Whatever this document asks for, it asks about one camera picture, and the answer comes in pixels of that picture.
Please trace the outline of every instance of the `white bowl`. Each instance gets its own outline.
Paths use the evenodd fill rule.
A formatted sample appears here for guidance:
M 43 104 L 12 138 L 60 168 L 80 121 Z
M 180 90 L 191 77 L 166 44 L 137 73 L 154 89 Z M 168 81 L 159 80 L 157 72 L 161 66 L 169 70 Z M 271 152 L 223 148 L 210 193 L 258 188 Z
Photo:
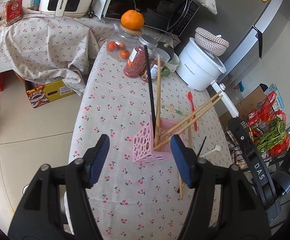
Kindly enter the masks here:
M 180 63 L 180 59 L 178 58 L 176 53 L 174 53 L 174 57 L 172 58 L 172 60 L 165 63 L 165 66 L 169 68 L 169 70 L 171 71 L 171 74 L 172 74 L 173 72 L 175 72 L 179 63 Z

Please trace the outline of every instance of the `black chopstick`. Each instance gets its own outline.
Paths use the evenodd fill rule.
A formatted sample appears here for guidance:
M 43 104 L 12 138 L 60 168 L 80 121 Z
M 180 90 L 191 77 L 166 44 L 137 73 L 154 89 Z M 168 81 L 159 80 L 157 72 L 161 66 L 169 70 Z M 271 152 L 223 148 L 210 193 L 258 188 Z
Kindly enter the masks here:
M 205 136 L 205 138 L 204 138 L 204 140 L 203 140 L 203 143 L 202 143 L 202 145 L 201 145 L 201 148 L 199 149 L 199 152 L 198 152 L 198 154 L 197 154 L 197 157 L 199 157 L 200 153 L 202 152 L 202 149 L 203 149 L 204 143 L 205 143 L 205 141 L 206 141 L 206 138 L 207 138 L 207 136 Z
M 147 45 L 144 45 L 144 49 L 145 49 L 145 62 L 146 62 L 146 70 L 147 70 L 147 77 L 148 77 L 150 108 L 151 108 L 151 111 L 152 111 L 153 136 L 155 138 L 155 125 L 156 125 L 155 106 L 154 106 L 153 84 L 152 84 L 152 76 L 150 75 L 150 67 L 149 67 L 149 57 L 148 57 Z

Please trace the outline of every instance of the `microwave control panel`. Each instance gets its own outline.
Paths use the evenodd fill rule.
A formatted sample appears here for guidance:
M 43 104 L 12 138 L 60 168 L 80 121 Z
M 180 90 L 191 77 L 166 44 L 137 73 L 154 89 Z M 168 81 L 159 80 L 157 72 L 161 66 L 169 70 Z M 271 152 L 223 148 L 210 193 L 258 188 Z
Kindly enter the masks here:
M 171 33 L 175 34 L 176 36 L 180 36 L 181 33 L 183 32 L 183 30 L 185 29 L 185 27 L 187 26 L 187 24 L 189 23 L 189 21 L 192 19 L 194 14 L 197 12 L 198 8 L 199 8 L 199 5 L 197 3 L 195 3 L 194 1 L 191 1 L 191 3 L 189 4 L 189 8 L 185 14 L 185 17 L 182 19 L 182 21 L 177 26 L 175 26 L 173 28 Z

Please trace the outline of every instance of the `pink plastic holder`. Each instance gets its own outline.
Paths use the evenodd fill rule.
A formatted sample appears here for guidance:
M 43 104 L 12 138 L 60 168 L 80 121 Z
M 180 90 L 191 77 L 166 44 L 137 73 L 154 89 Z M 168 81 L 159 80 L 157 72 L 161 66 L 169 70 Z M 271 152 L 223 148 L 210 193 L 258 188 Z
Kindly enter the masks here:
M 169 128 L 173 127 L 177 122 L 160 118 L 159 134 L 163 134 Z M 173 132 L 159 139 L 159 143 L 176 133 L 181 127 L 176 128 Z M 158 161 L 169 160 L 173 158 L 170 142 L 154 151 L 152 117 L 149 116 L 149 122 L 134 135 L 133 137 L 133 162 L 157 163 Z

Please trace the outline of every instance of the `wooden lid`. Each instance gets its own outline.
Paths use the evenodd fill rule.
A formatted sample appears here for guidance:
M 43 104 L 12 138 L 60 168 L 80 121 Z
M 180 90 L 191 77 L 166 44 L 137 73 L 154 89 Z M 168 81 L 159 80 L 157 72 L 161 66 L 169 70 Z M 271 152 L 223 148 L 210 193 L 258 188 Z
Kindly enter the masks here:
M 131 29 L 129 29 L 129 28 L 126 28 L 126 27 L 123 26 L 122 24 L 121 24 L 121 29 L 122 29 L 124 32 L 126 32 L 126 33 L 128 33 L 128 34 L 130 34 L 130 35 L 134 35 L 134 36 L 138 36 L 138 35 L 141 35 L 141 34 L 142 34 L 141 29 L 138 29 L 138 30 L 131 30 Z

